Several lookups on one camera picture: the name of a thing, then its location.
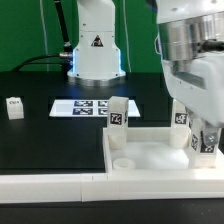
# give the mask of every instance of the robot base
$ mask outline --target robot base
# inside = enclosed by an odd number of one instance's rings
[[[68,76],[68,81],[70,83],[82,85],[82,86],[95,86],[95,87],[106,87],[116,84],[121,84],[125,81],[125,75],[119,76],[114,79],[105,79],[105,80],[93,80],[93,79],[83,79],[79,77]]]

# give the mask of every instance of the white foam base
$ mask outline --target white foam base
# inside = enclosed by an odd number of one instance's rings
[[[105,128],[105,174],[0,176],[0,203],[224,197],[223,154],[216,168],[189,169],[169,134],[170,128],[129,128],[126,148],[111,150]],[[121,157],[135,166],[114,169]]]

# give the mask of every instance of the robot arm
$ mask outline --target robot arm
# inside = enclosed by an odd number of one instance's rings
[[[208,135],[216,133],[224,127],[224,1],[157,0],[157,5],[168,91],[204,121]]]

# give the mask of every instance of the black cable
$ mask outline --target black cable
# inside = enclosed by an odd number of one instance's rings
[[[25,63],[25,64],[21,65],[19,70],[27,65],[65,65],[65,64],[68,64],[68,63],[65,63],[65,62],[31,62],[31,63]]]
[[[59,54],[48,54],[48,55],[42,55],[34,58],[30,58],[24,62],[22,62],[20,65],[16,66],[15,68],[12,69],[13,72],[18,72],[24,65],[32,62],[32,61],[37,61],[41,59],[46,59],[46,58],[59,58]]]
[[[56,6],[56,9],[57,9],[58,19],[59,19],[61,32],[62,32],[62,37],[63,37],[63,41],[64,41],[64,51],[65,52],[72,52],[73,48],[72,48],[72,45],[69,41],[68,31],[67,31],[67,27],[66,27],[66,23],[65,23],[65,17],[64,17],[61,1],[60,0],[54,0],[54,3],[55,3],[55,6]]]
[[[202,45],[202,50],[205,52],[224,51],[224,42],[212,40],[205,41]]]

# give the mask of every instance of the small white block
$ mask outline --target small white block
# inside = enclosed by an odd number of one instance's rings
[[[107,130],[110,147],[122,149],[126,145],[128,128],[128,98],[112,96],[108,102]]]
[[[9,120],[24,118],[23,103],[19,97],[7,98],[6,105]]]

